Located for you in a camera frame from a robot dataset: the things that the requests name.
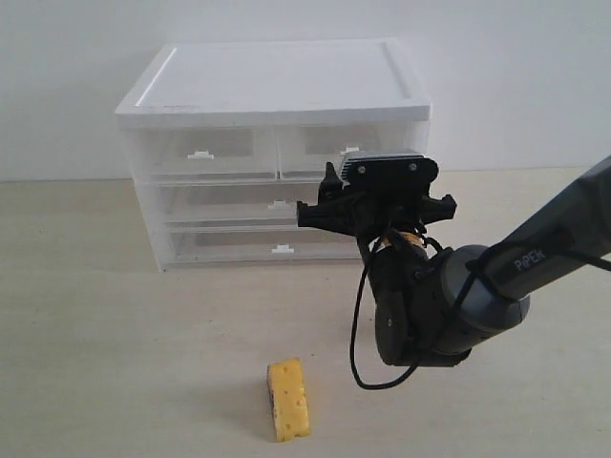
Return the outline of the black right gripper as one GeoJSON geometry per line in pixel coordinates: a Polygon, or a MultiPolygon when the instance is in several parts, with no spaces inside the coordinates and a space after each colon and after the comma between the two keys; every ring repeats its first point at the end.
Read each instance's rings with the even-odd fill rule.
{"type": "Polygon", "coordinates": [[[350,236],[363,243],[392,230],[423,248],[438,247],[439,243],[427,236],[427,226],[452,219],[457,209],[450,194],[432,198],[427,191],[411,190],[376,195],[344,185],[334,164],[327,161],[318,202],[296,202],[297,226],[350,236]]]}

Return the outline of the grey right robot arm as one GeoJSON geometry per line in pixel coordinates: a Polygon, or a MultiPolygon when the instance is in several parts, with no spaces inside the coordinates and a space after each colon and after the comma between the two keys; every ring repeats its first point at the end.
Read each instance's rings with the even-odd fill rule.
{"type": "Polygon", "coordinates": [[[501,242],[429,247],[430,224],[452,219],[433,198],[437,163],[414,152],[356,153],[328,164],[315,204],[297,223],[352,237],[361,284],[375,300],[375,343],[390,366],[452,367],[520,324],[531,294],[585,265],[608,269],[610,163],[580,175],[501,242]]]}

